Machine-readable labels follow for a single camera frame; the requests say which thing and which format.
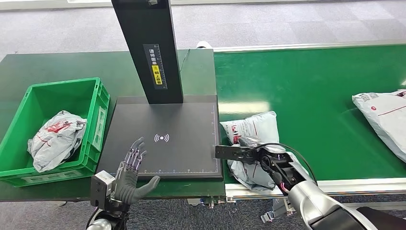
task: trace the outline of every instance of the package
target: package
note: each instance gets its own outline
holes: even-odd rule
[[[33,139],[28,140],[27,151],[34,159],[34,168],[45,172],[69,159],[82,143],[86,122],[67,111],[47,121]]]
[[[352,97],[376,134],[406,162],[406,90],[360,93]]]
[[[227,164],[235,179],[249,190],[265,191],[275,188],[275,183],[268,173],[263,171],[259,162],[247,164],[242,161],[227,160]]]
[[[258,137],[263,142],[278,142],[278,127],[276,125],[276,113],[264,112],[243,120],[220,122],[227,133],[231,144],[237,144],[238,138]]]
[[[269,111],[242,120],[220,122],[229,141],[238,145],[240,137],[257,137],[265,142],[279,142],[276,113]],[[275,183],[258,163],[227,161],[231,173],[242,185],[251,191],[273,190]]]

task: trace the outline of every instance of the floor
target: floor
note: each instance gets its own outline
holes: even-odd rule
[[[406,40],[406,1],[173,6],[178,48]],[[11,53],[127,50],[112,8],[0,12]]]
[[[172,14],[178,48],[200,40],[213,47],[406,40],[404,0],[174,6]],[[127,49],[112,8],[0,12],[0,60],[15,53]],[[259,216],[270,206],[270,200],[250,200],[210,210],[185,200],[147,200],[132,207],[128,229],[302,229],[297,216],[263,224]],[[0,210],[0,230],[80,230],[93,208],[24,202],[0,203]]]

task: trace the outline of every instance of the black vertical pole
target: black vertical pole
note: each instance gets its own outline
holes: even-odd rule
[[[183,103],[169,0],[112,0],[150,104]]]

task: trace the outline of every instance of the wireless charging symbol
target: wireless charging symbol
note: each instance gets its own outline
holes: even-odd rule
[[[154,137],[154,141],[158,142],[160,140],[168,142],[169,141],[169,134],[165,134],[164,136],[160,136],[160,135],[156,134],[155,137]]]

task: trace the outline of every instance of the robotic arm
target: robotic arm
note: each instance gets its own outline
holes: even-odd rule
[[[294,149],[280,143],[261,143],[257,138],[241,137],[241,147],[216,146],[217,158],[254,163],[277,184],[279,189],[297,211],[309,230],[377,230],[362,213],[348,208],[327,196],[313,179],[302,169],[291,153],[291,149],[307,164]]]
[[[90,203],[96,207],[87,230],[126,230],[128,211],[146,194],[154,190],[160,177],[153,177],[146,185],[136,188],[138,167],[147,151],[143,138],[135,141],[118,167],[115,177],[101,171],[91,178]]]

